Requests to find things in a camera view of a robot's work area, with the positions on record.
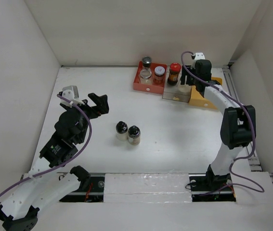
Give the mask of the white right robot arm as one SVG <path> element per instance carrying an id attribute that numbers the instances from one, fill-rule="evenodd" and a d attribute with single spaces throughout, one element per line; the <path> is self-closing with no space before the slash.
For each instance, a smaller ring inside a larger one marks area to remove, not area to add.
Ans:
<path id="1" fill-rule="evenodd" d="M 214 161 L 208 166 L 203 179 L 190 183 L 199 189 L 202 196 L 221 192 L 232 187 L 232 168 L 243 148 L 255 145 L 256 110 L 252 105 L 243 105 L 226 93 L 222 85 L 212 79 L 211 62 L 195 60 L 192 65 L 182 66 L 181 85 L 194 86 L 196 91 L 212 102 L 223 118 L 220 129 L 221 147 Z"/>

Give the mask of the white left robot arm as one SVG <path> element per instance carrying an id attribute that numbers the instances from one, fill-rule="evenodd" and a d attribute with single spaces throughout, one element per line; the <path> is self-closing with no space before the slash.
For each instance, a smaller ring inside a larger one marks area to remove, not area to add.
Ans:
<path id="1" fill-rule="evenodd" d="M 57 184 L 47 188 L 57 170 L 84 151 L 92 136 L 90 120 L 108 114 L 108 97 L 88 94 L 94 106 L 75 95 L 69 96 L 67 90 L 59 92 L 57 97 L 65 111 L 54 125 L 55 132 L 40 151 L 28 177 L 0 193 L 0 220 L 6 231 L 32 230 L 45 207 L 75 190 L 84 191 L 90 186 L 90 173 L 76 166 Z"/>

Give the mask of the black-cap white spice bottle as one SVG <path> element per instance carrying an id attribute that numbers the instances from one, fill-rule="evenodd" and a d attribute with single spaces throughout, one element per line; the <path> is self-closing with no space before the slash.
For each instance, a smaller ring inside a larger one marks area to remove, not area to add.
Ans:
<path id="1" fill-rule="evenodd" d="M 120 141 L 126 141 L 128 139 L 128 129 L 128 125 L 125 122 L 119 121 L 116 124 L 116 137 Z"/>

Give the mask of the red-lid dark sauce jar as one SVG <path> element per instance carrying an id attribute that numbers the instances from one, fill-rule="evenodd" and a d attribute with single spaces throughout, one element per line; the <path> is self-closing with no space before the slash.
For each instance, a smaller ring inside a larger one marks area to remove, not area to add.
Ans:
<path id="1" fill-rule="evenodd" d="M 182 67 L 179 63 L 171 63 L 169 66 L 169 76 L 167 83 L 169 85 L 175 86 L 178 82 L 178 76 Z"/>

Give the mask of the black-cap brown spice bottle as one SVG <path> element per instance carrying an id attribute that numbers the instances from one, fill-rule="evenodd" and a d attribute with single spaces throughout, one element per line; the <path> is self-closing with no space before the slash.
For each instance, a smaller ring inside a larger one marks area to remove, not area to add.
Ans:
<path id="1" fill-rule="evenodd" d="M 128 142 L 131 145 L 138 145 L 141 141 L 141 131 L 137 126 L 128 129 Z"/>

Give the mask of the white-lid small brown jar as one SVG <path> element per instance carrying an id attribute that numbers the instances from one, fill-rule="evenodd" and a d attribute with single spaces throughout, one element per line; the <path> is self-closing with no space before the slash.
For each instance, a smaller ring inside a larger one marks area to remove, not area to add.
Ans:
<path id="1" fill-rule="evenodd" d="M 154 82 L 156 84 L 162 84 L 164 80 L 165 75 L 165 68 L 162 66 L 157 66 L 154 69 Z"/>

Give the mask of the silver-lid clear glass jar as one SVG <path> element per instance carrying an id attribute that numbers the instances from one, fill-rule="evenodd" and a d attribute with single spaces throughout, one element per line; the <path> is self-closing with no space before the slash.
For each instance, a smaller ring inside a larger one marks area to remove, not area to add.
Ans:
<path id="1" fill-rule="evenodd" d="M 139 73 L 140 83 L 141 84 L 147 84 L 152 85 L 152 72 L 150 69 L 142 69 Z"/>

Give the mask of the silver-cap white spice shaker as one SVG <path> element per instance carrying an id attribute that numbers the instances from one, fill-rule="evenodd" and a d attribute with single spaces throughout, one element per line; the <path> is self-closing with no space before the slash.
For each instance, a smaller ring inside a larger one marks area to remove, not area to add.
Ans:
<path id="1" fill-rule="evenodd" d="M 151 64 L 152 64 L 152 58 L 150 56 L 145 56 L 142 58 L 143 69 L 150 69 Z"/>

